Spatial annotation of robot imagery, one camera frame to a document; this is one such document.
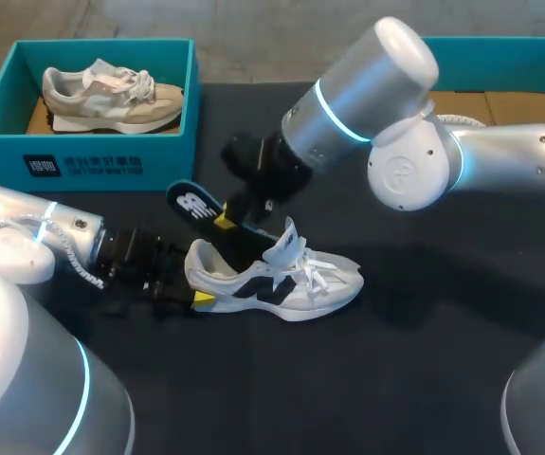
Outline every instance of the white sneaker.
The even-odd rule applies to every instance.
[[[279,241],[263,254],[264,262],[255,262],[243,273],[234,271],[212,244],[194,241],[185,262],[188,283],[214,298],[196,302],[194,310],[260,309],[300,321],[328,315],[352,301],[363,286],[359,265],[306,248],[290,218],[285,227]]]
[[[103,60],[80,73],[47,69],[43,98],[57,132],[148,133],[173,122],[184,105],[180,87],[154,83],[148,71],[116,68]]]

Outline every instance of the beige sneaker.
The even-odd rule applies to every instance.
[[[47,69],[43,97],[56,132],[148,133],[179,118],[184,105],[181,88],[155,83],[148,71],[116,68],[99,59],[80,73]]]

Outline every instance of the shoelace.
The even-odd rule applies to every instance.
[[[308,279],[308,283],[306,284],[308,293],[316,294],[317,292],[326,291],[329,289],[329,283],[325,281],[324,277],[318,271],[319,269],[334,272],[334,274],[341,280],[343,280],[343,274],[335,265],[325,263],[323,261],[317,261],[316,259],[311,258],[310,255],[312,253],[313,252],[311,249],[305,248],[303,250],[303,254],[295,263],[295,269],[291,270],[288,275],[294,275],[303,271]]]
[[[148,71],[142,69],[137,73],[129,68],[118,68],[118,73],[123,74],[120,78],[123,85],[113,92],[129,92],[129,98],[125,103],[131,100],[154,100],[154,78]]]

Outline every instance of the concrete floor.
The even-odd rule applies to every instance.
[[[545,35],[545,0],[0,0],[20,39],[192,37],[204,82],[312,80],[376,19],[423,34]]]

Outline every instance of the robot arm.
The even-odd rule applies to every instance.
[[[175,286],[183,271],[183,251],[161,236],[138,227],[110,229],[96,214],[2,187],[1,256],[6,260],[0,261],[0,275],[17,284],[32,284],[26,281],[27,271],[48,280],[55,263],[72,264],[97,287],[122,285],[123,291],[164,303],[155,306],[161,311],[168,301],[189,300],[183,288]]]
[[[228,200],[226,217],[237,223],[251,213],[260,221],[266,202],[286,202],[365,150],[372,191],[393,209],[422,209],[449,191],[545,194],[545,125],[481,128],[473,119],[438,117],[427,100],[438,77],[417,33],[381,19],[284,115],[274,135],[229,142],[222,157],[246,188]]]

